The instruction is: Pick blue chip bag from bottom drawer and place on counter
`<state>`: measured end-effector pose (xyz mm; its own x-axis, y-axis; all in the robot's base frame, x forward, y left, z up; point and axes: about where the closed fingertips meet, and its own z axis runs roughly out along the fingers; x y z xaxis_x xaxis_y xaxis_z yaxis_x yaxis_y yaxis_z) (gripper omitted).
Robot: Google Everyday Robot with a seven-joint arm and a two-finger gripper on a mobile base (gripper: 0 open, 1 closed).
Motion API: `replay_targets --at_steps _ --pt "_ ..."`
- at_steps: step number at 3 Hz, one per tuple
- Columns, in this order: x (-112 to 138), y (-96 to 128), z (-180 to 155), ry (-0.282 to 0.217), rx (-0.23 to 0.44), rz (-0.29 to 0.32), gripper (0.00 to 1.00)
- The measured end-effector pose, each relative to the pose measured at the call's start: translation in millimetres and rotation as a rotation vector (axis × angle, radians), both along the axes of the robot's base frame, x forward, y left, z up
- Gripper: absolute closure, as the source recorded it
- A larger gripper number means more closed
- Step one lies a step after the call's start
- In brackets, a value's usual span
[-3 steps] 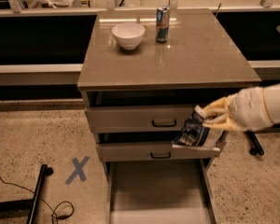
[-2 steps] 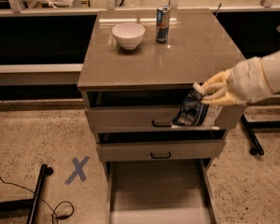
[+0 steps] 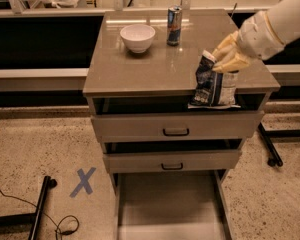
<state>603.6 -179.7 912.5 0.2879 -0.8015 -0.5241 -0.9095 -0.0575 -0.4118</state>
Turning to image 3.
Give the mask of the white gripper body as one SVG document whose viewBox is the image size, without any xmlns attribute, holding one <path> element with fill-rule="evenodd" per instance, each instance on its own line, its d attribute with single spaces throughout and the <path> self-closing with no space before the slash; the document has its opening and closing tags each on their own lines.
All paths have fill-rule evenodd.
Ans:
<svg viewBox="0 0 300 240">
<path fill-rule="evenodd" d="M 243 22 L 237 45 L 245 55 L 261 60 L 268 60 L 285 47 L 273 30 L 266 11 L 259 11 Z"/>
</svg>

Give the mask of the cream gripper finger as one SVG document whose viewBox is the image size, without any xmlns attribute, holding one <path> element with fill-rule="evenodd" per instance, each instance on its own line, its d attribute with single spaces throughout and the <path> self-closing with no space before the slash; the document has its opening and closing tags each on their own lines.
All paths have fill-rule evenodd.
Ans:
<svg viewBox="0 0 300 240">
<path fill-rule="evenodd" d="M 251 64 L 251 58 L 238 52 L 214 53 L 213 56 L 217 59 L 213 70 L 217 73 L 227 73 L 239 71 L 248 67 Z"/>
<path fill-rule="evenodd" d="M 227 35 L 214 49 L 213 56 L 218 62 L 230 62 L 238 59 L 238 32 Z"/>
</svg>

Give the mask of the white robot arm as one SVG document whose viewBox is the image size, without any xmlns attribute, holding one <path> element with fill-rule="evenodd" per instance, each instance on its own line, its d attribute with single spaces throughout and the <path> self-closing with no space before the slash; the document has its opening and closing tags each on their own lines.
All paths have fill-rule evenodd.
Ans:
<svg viewBox="0 0 300 240">
<path fill-rule="evenodd" d="M 247 68 L 254 60 L 267 60 L 300 38 L 300 0 L 281 0 L 246 19 L 214 49 L 218 73 Z"/>
</svg>

